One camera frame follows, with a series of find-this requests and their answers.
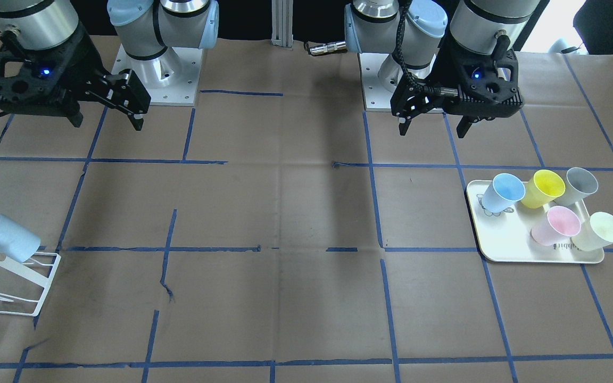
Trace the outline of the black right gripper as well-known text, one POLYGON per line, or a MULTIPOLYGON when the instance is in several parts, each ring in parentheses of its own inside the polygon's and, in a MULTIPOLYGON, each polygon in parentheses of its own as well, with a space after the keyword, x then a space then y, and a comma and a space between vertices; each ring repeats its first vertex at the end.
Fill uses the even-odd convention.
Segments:
POLYGON ((126 114, 141 131, 151 96, 132 69, 111 74, 79 24, 60 45, 27 50, 13 27, 0 35, 0 109, 24 115, 63 116, 80 128, 80 102, 100 102, 126 114))

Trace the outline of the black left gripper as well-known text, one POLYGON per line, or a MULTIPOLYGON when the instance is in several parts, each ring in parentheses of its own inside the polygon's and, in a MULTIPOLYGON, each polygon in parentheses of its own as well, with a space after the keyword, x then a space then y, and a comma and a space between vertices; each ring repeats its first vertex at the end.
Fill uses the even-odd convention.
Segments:
POLYGON ((415 84, 402 78, 390 99, 391 112, 405 136, 416 116, 440 107, 447 114, 462 115, 458 138, 465 138, 478 118, 508 118, 525 100, 518 87, 518 61, 509 48, 506 32, 492 32, 485 54, 461 46, 453 36, 443 43, 432 72, 415 84))

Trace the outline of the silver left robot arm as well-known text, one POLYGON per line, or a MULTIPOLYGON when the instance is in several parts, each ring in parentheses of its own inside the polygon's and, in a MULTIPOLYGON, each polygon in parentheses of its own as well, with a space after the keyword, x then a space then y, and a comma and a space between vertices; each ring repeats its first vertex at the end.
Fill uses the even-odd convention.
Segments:
POLYGON ((387 54, 381 75, 392 89, 390 112, 401 136, 433 109, 458 115, 463 138, 472 124, 521 110, 513 41, 537 1, 459 1, 452 15, 434 1, 351 1, 345 43, 359 54, 387 54))

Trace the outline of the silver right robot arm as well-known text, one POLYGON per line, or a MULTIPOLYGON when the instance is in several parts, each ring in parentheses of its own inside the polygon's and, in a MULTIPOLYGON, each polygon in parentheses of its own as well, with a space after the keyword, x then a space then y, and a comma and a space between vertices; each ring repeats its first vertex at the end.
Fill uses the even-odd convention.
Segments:
POLYGON ((59 116, 80 102, 143 128, 156 89, 184 80, 177 49, 210 49, 217 1, 0 1, 0 115, 59 116))

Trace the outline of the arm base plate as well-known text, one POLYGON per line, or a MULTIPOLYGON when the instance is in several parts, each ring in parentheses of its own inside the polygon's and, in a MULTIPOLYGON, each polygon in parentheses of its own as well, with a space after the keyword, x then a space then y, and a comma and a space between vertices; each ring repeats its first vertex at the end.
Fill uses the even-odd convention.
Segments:
POLYGON ((128 56, 123 46, 117 53, 112 73, 132 69, 151 96, 151 106, 195 106, 198 82, 206 51, 175 47, 150 61, 128 56))
POLYGON ((365 110, 390 112, 390 99, 401 80, 400 66, 384 53, 359 54, 365 110))

